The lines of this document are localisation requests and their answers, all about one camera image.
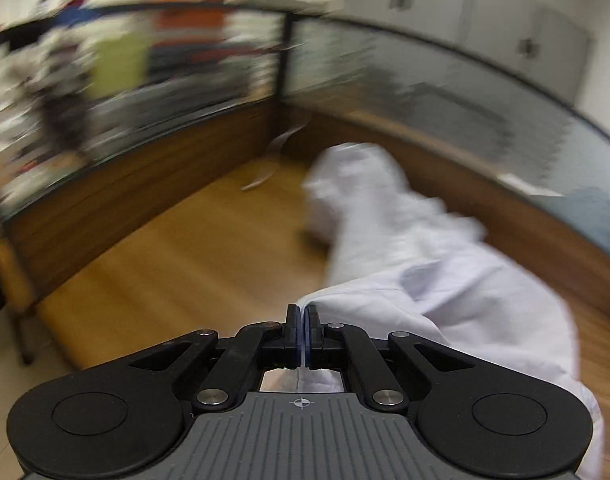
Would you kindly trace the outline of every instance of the crosshair symbol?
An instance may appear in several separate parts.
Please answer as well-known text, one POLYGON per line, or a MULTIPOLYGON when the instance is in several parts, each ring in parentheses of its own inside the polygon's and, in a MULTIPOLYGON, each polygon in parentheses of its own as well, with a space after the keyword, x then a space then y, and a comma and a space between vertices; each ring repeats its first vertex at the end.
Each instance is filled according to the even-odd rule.
POLYGON ((305 397, 301 397, 300 399, 296 399, 294 402, 290 402, 290 404, 297 406, 301 410, 303 408, 307 408, 310 404, 313 404, 313 403, 314 402, 312 402, 311 400, 307 400, 305 397))

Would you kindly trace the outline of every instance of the crumpled white fabric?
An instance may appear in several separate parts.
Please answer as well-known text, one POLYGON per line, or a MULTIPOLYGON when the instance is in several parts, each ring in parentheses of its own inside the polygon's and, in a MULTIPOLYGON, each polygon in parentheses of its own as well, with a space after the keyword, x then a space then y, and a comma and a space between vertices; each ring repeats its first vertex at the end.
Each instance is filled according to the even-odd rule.
MULTIPOLYGON (((594 421, 577 475, 600 478, 602 415, 578 381, 573 318, 549 286, 485 245, 477 221, 447 214, 440 200, 412 192, 378 146, 328 149, 304 189, 308 228, 332 249, 328 288, 299 300, 301 308, 315 303, 322 322, 357 325, 373 338, 406 330, 565 388, 594 421)), ((343 390, 333 372, 302 367, 268 376, 263 388, 343 390)))

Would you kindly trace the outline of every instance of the yellow-green object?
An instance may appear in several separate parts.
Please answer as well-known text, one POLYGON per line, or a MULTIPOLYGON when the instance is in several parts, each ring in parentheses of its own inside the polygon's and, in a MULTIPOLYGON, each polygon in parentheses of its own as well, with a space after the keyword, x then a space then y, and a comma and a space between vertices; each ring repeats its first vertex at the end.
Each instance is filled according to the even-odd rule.
POLYGON ((145 83, 150 42, 145 36, 130 32, 120 38, 101 40, 95 45, 92 99, 116 95, 145 83))

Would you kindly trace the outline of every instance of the glass partition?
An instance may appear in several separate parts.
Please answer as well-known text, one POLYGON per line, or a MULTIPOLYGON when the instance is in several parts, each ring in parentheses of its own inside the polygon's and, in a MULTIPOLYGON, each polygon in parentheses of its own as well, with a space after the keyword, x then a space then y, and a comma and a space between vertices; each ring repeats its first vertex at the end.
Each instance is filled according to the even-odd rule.
POLYGON ((282 13, 107 13, 0 47, 0 214, 63 178, 227 108, 268 97, 282 13))
POLYGON ((610 254, 610 136, 547 92, 412 34, 303 18, 288 99, 406 137, 510 187, 610 254))

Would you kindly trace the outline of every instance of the beige floor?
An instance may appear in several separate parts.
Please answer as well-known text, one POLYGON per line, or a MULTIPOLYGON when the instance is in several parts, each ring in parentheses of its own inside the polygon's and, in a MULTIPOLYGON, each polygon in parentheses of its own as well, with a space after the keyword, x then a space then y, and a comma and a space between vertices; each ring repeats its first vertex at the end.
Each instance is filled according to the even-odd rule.
POLYGON ((22 366, 12 343, 10 324, 0 313, 0 480, 17 480, 23 472, 8 444, 5 421, 12 404, 30 388, 71 371, 50 336, 37 319, 26 324, 27 334, 37 358, 31 366, 22 366))

